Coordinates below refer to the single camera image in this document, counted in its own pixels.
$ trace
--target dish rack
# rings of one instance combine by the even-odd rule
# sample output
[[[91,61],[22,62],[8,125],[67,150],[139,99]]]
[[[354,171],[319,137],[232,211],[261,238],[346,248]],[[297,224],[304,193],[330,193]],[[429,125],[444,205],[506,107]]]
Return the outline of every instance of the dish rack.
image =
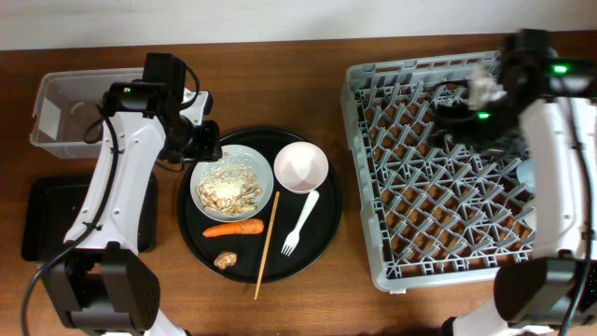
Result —
[[[361,198],[373,284],[381,291],[491,280],[531,257],[524,219],[532,194],[516,179],[526,159],[489,158],[453,144],[430,147],[432,102],[465,102],[478,64],[496,73],[496,51],[348,69],[340,101]]]

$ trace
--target white plastic fork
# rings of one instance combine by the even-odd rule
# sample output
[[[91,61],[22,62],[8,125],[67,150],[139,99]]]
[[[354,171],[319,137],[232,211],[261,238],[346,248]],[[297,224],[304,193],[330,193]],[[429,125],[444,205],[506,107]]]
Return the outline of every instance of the white plastic fork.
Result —
[[[289,257],[292,251],[295,250],[297,244],[299,243],[299,233],[302,226],[305,224],[305,220],[313,210],[313,207],[317,203],[319,199],[319,192],[313,190],[307,196],[307,201],[305,201],[305,205],[302,207],[302,211],[300,212],[300,216],[298,217],[297,226],[295,229],[288,233],[286,237],[286,241],[284,242],[284,247],[282,247],[282,254]]]

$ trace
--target fork handle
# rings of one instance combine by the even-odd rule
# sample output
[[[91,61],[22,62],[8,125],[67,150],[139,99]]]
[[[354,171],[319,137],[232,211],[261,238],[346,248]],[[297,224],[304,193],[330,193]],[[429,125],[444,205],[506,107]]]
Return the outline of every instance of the fork handle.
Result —
[[[315,204],[319,200],[319,192],[313,190],[309,192],[309,196],[307,196],[307,201],[305,201],[305,205],[302,206],[302,211],[300,212],[300,216],[298,217],[297,226],[295,227],[295,231],[300,231],[302,226],[305,224],[305,220],[315,207]]]

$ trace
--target white label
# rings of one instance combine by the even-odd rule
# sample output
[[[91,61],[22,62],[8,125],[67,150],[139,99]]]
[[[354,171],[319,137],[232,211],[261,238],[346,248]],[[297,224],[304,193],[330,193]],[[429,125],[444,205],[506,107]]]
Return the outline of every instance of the white label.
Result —
[[[48,98],[44,98],[41,105],[41,118],[39,119],[39,130],[56,140],[58,136],[58,125],[60,124],[60,108]]]

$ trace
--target carrot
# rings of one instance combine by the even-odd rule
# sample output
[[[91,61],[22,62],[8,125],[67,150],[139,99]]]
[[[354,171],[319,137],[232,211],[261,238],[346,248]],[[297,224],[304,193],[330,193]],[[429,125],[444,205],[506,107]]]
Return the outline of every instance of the carrot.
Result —
[[[216,225],[203,232],[204,237],[217,237],[227,234],[260,234],[263,232],[261,219],[247,219],[236,223]]]

